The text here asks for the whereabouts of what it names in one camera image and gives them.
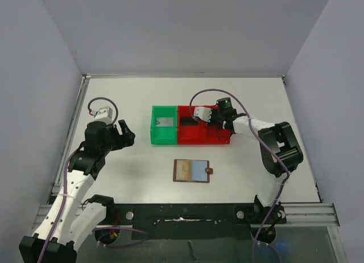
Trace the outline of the brown leather card holder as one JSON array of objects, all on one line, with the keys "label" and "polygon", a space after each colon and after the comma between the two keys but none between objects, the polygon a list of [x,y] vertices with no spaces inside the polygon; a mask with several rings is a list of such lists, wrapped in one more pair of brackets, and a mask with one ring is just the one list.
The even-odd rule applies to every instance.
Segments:
[{"label": "brown leather card holder", "polygon": [[[179,162],[191,163],[191,178],[190,180],[176,179],[177,164]],[[173,181],[174,182],[189,182],[189,183],[209,183],[210,176],[213,174],[213,169],[210,167],[210,162],[207,160],[194,159],[175,159],[173,163]]]}]

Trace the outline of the silver card in green bin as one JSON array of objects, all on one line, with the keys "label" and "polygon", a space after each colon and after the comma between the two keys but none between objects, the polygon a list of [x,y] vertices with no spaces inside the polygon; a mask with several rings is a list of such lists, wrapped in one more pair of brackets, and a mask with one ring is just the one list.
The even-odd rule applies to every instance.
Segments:
[{"label": "silver card in green bin", "polygon": [[173,117],[157,117],[156,127],[173,127],[174,118]]}]

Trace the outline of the green plastic bin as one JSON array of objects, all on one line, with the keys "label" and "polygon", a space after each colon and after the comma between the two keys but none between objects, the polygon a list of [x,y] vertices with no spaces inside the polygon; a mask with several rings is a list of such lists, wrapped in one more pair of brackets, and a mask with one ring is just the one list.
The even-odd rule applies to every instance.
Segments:
[{"label": "green plastic bin", "polygon": [[152,145],[177,144],[177,106],[154,105],[151,112]]}]

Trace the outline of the black card in red bin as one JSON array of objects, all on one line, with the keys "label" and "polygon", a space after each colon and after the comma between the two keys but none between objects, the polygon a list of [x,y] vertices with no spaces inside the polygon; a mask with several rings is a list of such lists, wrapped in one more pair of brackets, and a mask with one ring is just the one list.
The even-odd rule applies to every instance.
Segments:
[{"label": "black card in red bin", "polygon": [[180,126],[197,126],[198,121],[194,120],[192,117],[180,117]]}]

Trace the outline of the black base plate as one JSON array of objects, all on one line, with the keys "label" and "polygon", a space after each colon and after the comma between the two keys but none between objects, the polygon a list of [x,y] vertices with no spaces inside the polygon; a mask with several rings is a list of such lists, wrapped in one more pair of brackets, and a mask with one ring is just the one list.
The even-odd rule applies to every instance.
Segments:
[{"label": "black base plate", "polygon": [[274,235],[276,225],[286,224],[281,204],[271,211],[254,203],[116,204],[102,225],[131,227],[132,240],[249,240]]}]

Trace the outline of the red plastic bin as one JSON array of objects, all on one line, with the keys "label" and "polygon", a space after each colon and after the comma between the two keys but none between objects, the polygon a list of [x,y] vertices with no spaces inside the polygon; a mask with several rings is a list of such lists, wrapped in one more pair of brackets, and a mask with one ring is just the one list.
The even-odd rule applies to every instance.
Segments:
[{"label": "red plastic bin", "polygon": [[202,141],[207,145],[225,145],[230,143],[231,131],[222,127],[222,122],[213,121],[199,123],[202,128]]},{"label": "red plastic bin", "polygon": [[198,121],[197,126],[180,126],[180,117],[192,117],[189,106],[177,107],[177,144],[178,145],[206,145],[202,141],[202,128]]}]

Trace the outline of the middle red plastic bin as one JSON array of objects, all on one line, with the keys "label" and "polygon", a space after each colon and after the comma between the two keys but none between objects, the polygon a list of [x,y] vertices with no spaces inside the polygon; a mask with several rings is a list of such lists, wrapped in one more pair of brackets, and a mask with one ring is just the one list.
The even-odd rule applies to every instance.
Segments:
[{"label": "middle red plastic bin", "polygon": [[177,144],[178,145],[206,145],[202,141],[202,128],[198,121],[197,126],[180,126],[180,117],[192,117],[189,106],[177,107]]}]

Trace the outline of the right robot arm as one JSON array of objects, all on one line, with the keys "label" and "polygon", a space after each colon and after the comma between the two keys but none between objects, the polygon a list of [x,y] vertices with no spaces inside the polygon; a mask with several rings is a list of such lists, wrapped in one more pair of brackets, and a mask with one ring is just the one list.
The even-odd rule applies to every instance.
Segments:
[{"label": "right robot arm", "polygon": [[244,135],[259,142],[262,163],[267,171],[257,194],[260,204],[253,208],[255,219],[267,222],[274,215],[273,205],[279,202],[282,188],[291,172],[303,161],[303,152],[288,122],[270,123],[238,113],[231,98],[217,100],[210,112],[209,123],[220,124],[232,134]]}]

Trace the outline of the right red plastic bin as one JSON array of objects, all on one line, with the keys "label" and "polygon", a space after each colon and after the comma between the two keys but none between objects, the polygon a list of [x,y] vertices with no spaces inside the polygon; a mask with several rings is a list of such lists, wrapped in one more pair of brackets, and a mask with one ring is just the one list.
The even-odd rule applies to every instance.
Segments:
[{"label": "right red plastic bin", "polygon": [[222,122],[213,121],[199,123],[202,128],[202,141],[207,145],[225,145],[230,143],[231,131],[222,127]]}]

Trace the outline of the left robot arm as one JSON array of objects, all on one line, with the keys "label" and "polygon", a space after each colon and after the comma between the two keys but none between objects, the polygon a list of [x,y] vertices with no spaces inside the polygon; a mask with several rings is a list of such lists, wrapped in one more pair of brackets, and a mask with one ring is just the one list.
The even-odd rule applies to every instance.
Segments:
[{"label": "left robot arm", "polygon": [[57,198],[32,236],[19,244],[24,262],[75,262],[77,251],[100,223],[117,219],[114,199],[93,195],[83,213],[77,211],[105,165],[106,156],[134,144],[135,134],[125,120],[118,125],[93,121],[85,139],[71,154]]}]

